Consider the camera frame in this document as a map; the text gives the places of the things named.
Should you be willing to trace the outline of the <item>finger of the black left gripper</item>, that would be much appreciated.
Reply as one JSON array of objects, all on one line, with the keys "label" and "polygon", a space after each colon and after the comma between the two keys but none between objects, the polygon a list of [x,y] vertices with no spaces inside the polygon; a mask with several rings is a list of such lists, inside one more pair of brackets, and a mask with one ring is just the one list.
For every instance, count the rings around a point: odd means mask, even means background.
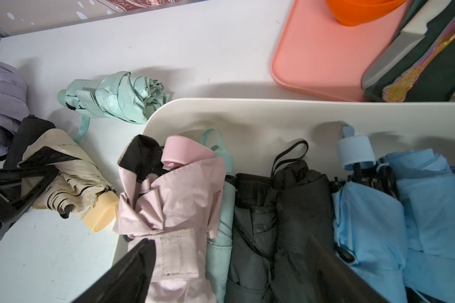
[{"label": "finger of the black left gripper", "polygon": [[0,241],[58,174],[50,165],[0,169]]}]

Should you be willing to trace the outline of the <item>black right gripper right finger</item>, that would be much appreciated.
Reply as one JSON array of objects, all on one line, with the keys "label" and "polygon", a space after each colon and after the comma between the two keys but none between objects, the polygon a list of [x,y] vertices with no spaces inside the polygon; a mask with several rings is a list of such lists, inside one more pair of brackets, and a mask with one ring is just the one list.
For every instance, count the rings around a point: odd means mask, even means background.
[{"label": "black right gripper right finger", "polygon": [[308,238],[306,259],[315,302],[387,301],[315,236]]}]

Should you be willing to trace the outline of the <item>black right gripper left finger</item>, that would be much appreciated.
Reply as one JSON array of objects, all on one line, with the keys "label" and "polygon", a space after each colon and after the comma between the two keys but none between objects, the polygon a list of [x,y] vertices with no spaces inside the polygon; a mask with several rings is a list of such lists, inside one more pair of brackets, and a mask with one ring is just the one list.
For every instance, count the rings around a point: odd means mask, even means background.
[{"label": "black right gripper left finger", "polygon": [[145,302],[155,261],[155,242],[141,240],[75,302]]}]

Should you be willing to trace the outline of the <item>beige umbrella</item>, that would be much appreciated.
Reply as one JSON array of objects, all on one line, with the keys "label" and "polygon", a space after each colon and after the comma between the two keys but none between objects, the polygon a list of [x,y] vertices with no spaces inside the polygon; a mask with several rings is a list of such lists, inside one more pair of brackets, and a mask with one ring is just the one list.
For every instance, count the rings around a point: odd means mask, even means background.
[{"label": "beige umbrella", "polygon": [[92,231],[115,219],[119,198],[97,165],[63,130],[47,130],[25,150],[20,168],[53,166],[58,175],[33,202],[36,210],[52,210],[60,217],[74,215]]}]

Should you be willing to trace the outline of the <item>light blue umbrella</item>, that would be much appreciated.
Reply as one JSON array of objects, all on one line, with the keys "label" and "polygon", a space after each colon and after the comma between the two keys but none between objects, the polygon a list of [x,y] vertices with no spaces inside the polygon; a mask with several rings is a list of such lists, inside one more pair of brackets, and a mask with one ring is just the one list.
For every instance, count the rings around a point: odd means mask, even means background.
[{"label": "light blue umbrella", "polygon": [[334,181],[339,257],[388,302],[455,302],[455,174],[432,149],[374,155],[351,126],[337,143],[345,182]]}]

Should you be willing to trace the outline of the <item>black umbrella front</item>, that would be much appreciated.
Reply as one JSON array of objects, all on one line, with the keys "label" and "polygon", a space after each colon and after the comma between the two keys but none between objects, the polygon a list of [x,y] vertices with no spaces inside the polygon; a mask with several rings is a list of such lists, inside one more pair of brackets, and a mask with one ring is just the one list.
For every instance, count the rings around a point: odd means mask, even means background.
[{"label": "black umbrella front", "polygon": [[333,207],[329,180],[310,169],[309,145],[294,143],[275,159],[271,171],[278,218],[273,278],[276,302],[315,302],[313,236],[333,245]]}]

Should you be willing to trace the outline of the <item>pale teal umbrella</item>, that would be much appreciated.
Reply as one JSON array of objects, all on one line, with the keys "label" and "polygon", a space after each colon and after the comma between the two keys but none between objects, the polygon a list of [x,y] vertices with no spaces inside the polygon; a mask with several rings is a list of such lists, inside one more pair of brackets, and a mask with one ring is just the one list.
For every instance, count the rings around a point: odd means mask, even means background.
[{"label": "pale teal umbrella", "polygon": [[216,302],[224,302],[233,248],[233,220],[235,214],[236,176],[233,174],[233,156],[226,150],[222,134],[215,129],[206,130],[201,144],[207,146],[211,133],[217,135],[217,144],[211,146],[217,158],[224,159],[226,177],[222,190],[221,214],[217,237],[207,241],[206,278],[210,281]]}]

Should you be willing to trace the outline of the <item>pink umbrella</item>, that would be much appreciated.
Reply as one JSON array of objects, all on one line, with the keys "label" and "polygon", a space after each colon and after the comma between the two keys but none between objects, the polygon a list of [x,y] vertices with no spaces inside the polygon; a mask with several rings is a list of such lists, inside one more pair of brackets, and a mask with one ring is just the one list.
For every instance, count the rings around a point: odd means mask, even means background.
[{"label": "pink umbrella", "polygon": [[210,151],[202,157],[185,139],[176,147],[179,166],[162,161],[167,148],[153,138],[133,138],[118,162],[123,192],[114,230],[129,248],[155,244],[147,302],[215,302],[206,277],[207,242],[217,237],[225,162]]}]

